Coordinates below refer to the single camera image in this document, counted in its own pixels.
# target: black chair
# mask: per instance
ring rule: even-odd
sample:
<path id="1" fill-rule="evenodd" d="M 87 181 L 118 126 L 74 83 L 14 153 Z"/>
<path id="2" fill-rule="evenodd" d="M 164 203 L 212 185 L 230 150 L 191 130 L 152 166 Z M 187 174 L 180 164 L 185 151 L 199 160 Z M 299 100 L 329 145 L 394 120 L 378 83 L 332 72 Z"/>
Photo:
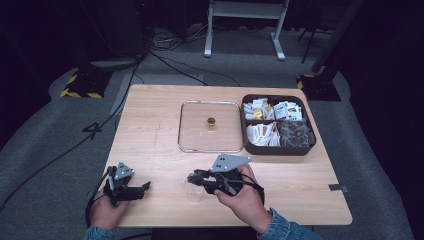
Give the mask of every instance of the black chair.
<path id="1" fill-rule="evenodd" d="M 303 37 L 303 35 L 309 31 L 312 32 L 311 37 L 306 47 L 305 54 L 303 55 L 302 63 L 305 63 L 306 56 L 308 55 L 309 48 L 314 39 L 315 33 L 332 34 L 342 19 L 343 15 L 347 10 L 347 6 L 339 5 L 324 5 L 319 10 L 319 16 L 313 18 L 313 22 L 310 22 L 309 27 L 305 27 L 297 41 Z"/>

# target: blue denim jacket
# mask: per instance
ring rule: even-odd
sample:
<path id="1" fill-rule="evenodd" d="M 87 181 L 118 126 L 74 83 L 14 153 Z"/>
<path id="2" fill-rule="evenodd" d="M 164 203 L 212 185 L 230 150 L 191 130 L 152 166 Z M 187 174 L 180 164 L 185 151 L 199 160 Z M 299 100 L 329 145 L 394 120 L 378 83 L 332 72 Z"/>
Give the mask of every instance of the blue denim jacket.
<path id="1" fill-rule="evenodd" d="M 259 240 L 322 240 L 321 237 L 295 222 L 289 222 L 273 208 L 272 221 L 264 234 L 258 235 Z M 87 229 L 83 240 L 114 240 L 113 233 L 109 230 L 90 227 Z"/>

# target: white metal stand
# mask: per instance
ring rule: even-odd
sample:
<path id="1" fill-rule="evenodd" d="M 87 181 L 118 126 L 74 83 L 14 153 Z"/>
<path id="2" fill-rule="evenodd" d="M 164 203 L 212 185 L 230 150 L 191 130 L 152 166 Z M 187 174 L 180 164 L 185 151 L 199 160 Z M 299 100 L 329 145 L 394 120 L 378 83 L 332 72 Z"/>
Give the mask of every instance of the white metal stand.
<path id="1" fill-rule="evenodd" d="M 275 51 L 279 60 L 286 59 L 283 49 L 281 48 L 279 36 L 284 18 L 286 17 L 287 7 L 290 0 L 284 0 L 283 4 L 266 4 L 266 3 L 245 3 L 245 2 L 222 2 L 209 1 L 208 14 L 208 35 L 206 36 L 205 57 L 212 55 L 212 20 L 215 16 L 220 17 L 241 17 L 241 18 L 263 18 L 278 19 L 277 29 L 275 33 L 271 33 L 271 40 L 274 44 Z"/>

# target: compartment box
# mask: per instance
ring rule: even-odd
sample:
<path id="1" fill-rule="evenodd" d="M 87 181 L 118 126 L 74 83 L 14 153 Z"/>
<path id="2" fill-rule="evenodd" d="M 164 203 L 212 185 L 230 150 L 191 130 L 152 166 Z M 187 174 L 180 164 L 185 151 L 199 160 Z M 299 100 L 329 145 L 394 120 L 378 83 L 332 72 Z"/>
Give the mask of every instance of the compartment box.
<path id="1" fill-rule="evenodd" d="M 249 141 L 249 138 L 247 136 L 247 127 L 249 125 L 257 125 L 257 124 L 269 124 L 272 122 L 281 122 L 282 120 L 247 120 L 246 119 L 246 113 L 244 111 L 244 103 L 252 103 L 253 100 L 260 99 L 260 98 L 267 98 L 268 103 L 272 106 L 278 104 L 279 102 L 294 102 L 297 103 L 299 107 L 301 107 L 302 116 L 304 119 L 306 119 L 306 125 L 309 128 L 309 133 L 312 133 L 313 138 L 315 141 L 312 144 L 309 144 L 309 147 L 279 147 L 279 146 L 256 146 L 253 143 Z M 305 111 L 305 105 L 303 104 L 302 100 L 295 96 L 284 96 L 284 95 L 256 95 L 256 94 L 249 94 L 243 97 L 242 100 L 242 106 L 241 108 L 241 127 L 242 127 L 242 134 L 243 134 L 243 145 L 247 152 L 254 154 L 254 155 L 284 155 L 284 156 L 303 156 L 306 155 L 312 147 L 316 143 L 315 133 L 314 129 L 312 128 L 311 122 L 309 120 L 309 117 Z"/>

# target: gray carpet floor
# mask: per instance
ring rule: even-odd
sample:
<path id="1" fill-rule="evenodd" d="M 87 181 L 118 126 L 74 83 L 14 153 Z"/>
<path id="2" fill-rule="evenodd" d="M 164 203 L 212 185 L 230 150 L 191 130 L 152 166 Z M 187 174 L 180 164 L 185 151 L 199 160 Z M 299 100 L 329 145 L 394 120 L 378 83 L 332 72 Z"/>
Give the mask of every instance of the gray carpet floor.
<path id="1" fill-rule="evenodd" d="M 310 68 L 323 49 L 319 45 L 324 45 L 328 36 L 316 35 L 315 44 L 302 64 L 309 35 L 298 42 L 301 32 L 283 31 L 280 40 L 286 60 L 278 61 L 270 31 L 221 31 L 214 36 L 211 58 L 203 57 L 202 37 L 175 50 L 155 53 L 191 66 L 167 60 L 180 71 L 199 76 L 213 86 L 237 86 L 237 81 L 243 87 L 296 88 L 296 77 L 311 73 Z M 80 239 L 84 235 L 84 208 L 103 174 L 119 124 L 119 115 L 111 113 L 124 97 L 122 89 L 129 82 L 131 69 L 114 72 L 103 99 L 60 97 L 74 70 L 53 82 L 51 102 L 28 119 L 2 149 L 0 201 L 31 174 L 84 139 L 88 135 L 82 132 L 84 128 L 94 122 L 103 123 L 109 117 L 110 121 L 93 140 L 53 162 L 13 195 L 0 213 L 0 239 Z M 152 55 L 140 64 L 136 74 L 143 80 L 136 77 L 134 82 L 140 84 L 199 85 Z M 350 190 L 345 197 L 353 223 L 315 226 L 315 231 L 325 239 L 413 239 L 401 198 L 356 120 L 346 80 L 338 74 L 334 84 L 341 102 L 308 104 L 339 182 Z M 123 238 L 150 230 L 117 228 L 115 234 Z"/>

